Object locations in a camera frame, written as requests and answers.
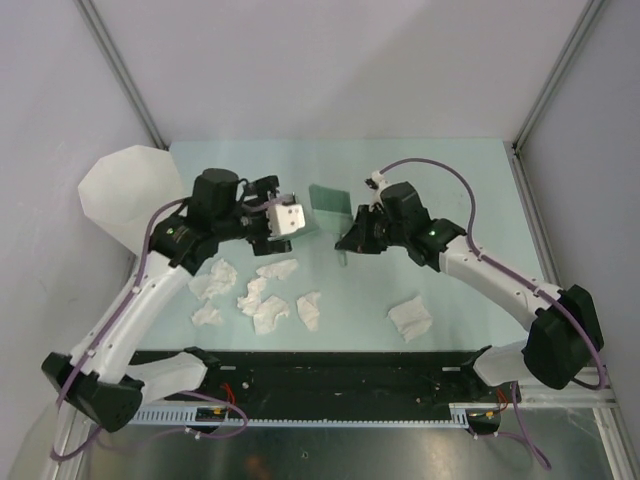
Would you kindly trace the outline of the green plastic dustpan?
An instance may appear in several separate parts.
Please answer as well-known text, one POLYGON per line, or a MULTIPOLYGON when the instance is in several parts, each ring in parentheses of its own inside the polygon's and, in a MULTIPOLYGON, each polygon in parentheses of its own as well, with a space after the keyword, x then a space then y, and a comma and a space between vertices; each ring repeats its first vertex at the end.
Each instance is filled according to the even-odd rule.
POLYGON ((305 226, 291 238, 316 232, 344 235, 352 226, 351 195, 348 191, 311 184, 309 202, 304 206, 305 226))

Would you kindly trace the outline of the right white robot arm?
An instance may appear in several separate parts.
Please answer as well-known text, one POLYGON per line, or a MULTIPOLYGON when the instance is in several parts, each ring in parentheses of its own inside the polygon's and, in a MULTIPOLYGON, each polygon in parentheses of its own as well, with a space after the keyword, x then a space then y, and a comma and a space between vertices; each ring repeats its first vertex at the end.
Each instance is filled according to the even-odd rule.
POLYGON ((444 218, 430 216, 408 182, 382 188, 371 205, 336 242, 338 251, 379 255, 402 247, 420 267, 429 267, 470 286, 510 314, 528 337, 502 347, 488 346, 464 365, 463 393, 484 401, 498 385, 535 378, 561 390, 587 366, 604 340, 591 295, 574 285, 525 278, 470 245, 469 234, 444 218))

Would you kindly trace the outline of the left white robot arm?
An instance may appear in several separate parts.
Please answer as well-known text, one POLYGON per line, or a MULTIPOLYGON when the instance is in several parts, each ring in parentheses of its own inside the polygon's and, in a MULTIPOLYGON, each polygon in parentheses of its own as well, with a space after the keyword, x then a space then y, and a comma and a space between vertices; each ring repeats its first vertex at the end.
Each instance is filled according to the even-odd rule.
POLYGON ((214 397, 221 387, 215 356, 189 347, 134 365, 140 341, 222 243, 244 240, 256 256, 288 253, 288 235, 304 225, 302 206, 295 195, 280 193, 277 176, 250 182, 230 170, 204 170, 190 196, 152 214, 138 269, 98 324, 70 353, 51 353, 43 361, 60 400, 113 433, 156 400, 184 391, 214 397))

